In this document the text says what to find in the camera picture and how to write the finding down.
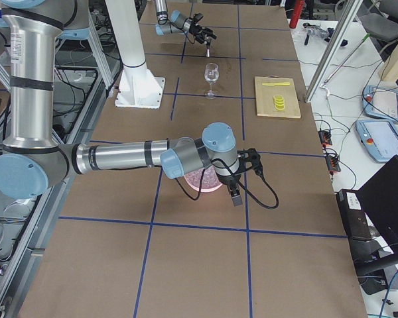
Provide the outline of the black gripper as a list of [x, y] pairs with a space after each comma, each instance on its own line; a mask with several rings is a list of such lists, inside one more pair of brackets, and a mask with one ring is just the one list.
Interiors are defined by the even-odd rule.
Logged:
[[243, 205], [239, 186], [237, 184], [240, 180], [241, 173], [243, 173], [243, 169], [240, 167], [233, 170], [232, 173], [226, 168], [218, 168], [218, 180], [228, 187], [232, 203], [235, 207]]
[[191, 34], [196, 42], [199, 44], [210, 45], [212, 40], [216, 40], [217, 36], [210, 28], [203, 27], [198, 24], [198, 21], [193, 18], [186, 20], [188, 26], [188, 33]]

